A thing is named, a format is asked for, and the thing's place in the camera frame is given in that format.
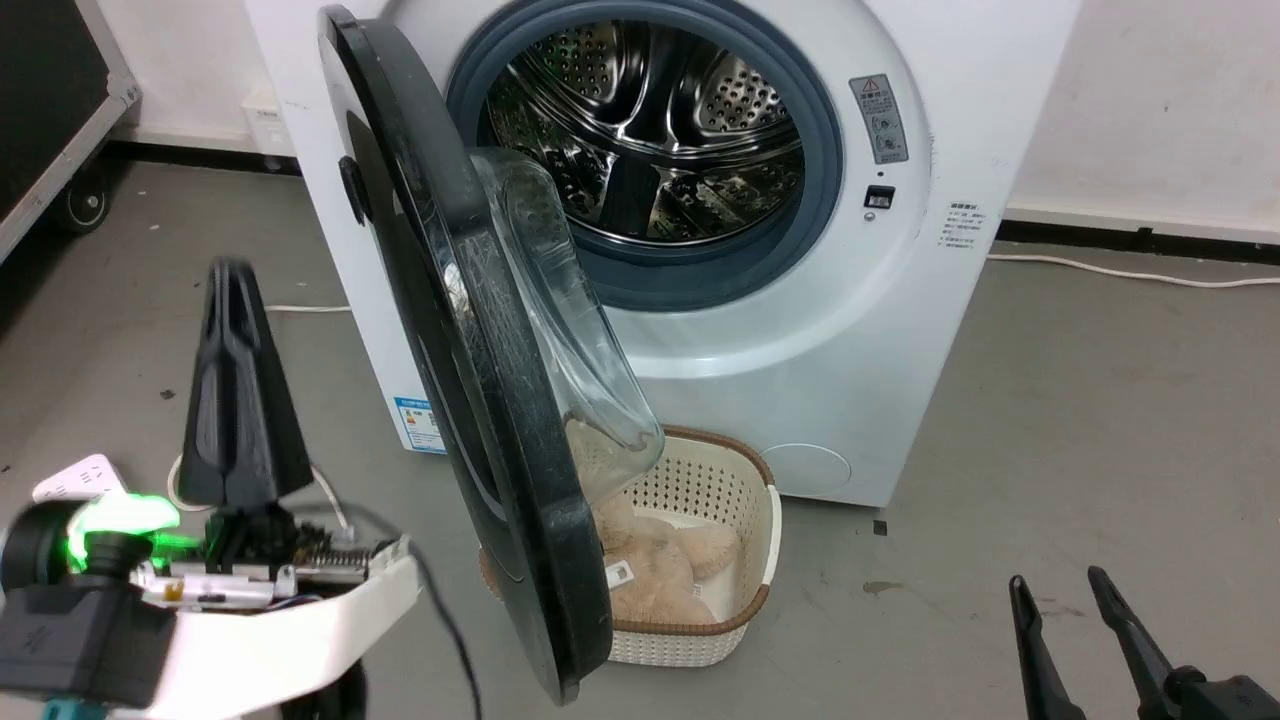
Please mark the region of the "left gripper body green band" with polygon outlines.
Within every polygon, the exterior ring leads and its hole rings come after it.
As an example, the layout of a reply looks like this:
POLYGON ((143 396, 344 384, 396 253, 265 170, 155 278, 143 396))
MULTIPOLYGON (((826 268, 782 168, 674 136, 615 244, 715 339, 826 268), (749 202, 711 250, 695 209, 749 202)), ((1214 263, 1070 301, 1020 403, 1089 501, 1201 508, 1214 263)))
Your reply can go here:
POLYGON ((417 602, 422 561, 278 503, 197 536, 156 495, 50 497, 3 529, 3 693, 45 719, 364 719, 364 656, 417 602))

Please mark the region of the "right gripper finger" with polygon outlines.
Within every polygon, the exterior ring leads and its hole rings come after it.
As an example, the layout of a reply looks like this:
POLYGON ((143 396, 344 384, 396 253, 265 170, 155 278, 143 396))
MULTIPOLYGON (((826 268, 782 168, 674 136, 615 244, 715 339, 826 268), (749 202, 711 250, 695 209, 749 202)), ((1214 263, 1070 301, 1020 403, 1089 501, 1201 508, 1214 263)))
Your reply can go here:
POLYGON ((1120 644, 1126 669, 1139 701, 1139 719, 1181 719, 1181 708, 1165 691, 1172 673, 1164 651, 1146 630, 1138 616, 1110 575, 1100 566, 1089 566, 1087 578, 1103 623, 1120 644))
POLYGON ((1068 696, 1043 638, 1043 616, 1025 578, 1009 582, 1014 633, 1028 719, 1085 719, 1068 696))

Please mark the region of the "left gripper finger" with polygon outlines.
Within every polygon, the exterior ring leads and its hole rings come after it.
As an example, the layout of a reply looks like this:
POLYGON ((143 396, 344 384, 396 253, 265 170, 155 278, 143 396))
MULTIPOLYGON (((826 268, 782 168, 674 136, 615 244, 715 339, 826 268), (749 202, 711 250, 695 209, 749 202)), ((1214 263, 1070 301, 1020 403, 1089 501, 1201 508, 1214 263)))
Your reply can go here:
POLYGON ((236 429, 227 503, 276 503, 314 475, 257 278, 241 259, 227 260, 227 351, 236 429))
POLYGON ((219 258, 207 278, 178 473, 178 497, 191 505, 224 505, 227 473, 236 459, 238 372, 228 343, 234 268, 233 259, 219 258))

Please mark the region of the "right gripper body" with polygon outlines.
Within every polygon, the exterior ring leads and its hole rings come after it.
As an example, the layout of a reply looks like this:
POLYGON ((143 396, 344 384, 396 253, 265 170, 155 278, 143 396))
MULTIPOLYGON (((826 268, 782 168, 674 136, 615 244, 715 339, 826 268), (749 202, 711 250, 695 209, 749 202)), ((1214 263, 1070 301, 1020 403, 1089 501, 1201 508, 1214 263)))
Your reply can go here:
POLYGON ((1164 692, 1180 710, 1180 719, 1279 719, 1279 701, 1251 676, 1211 682, 1193 666, 1174 669, 1164 692))

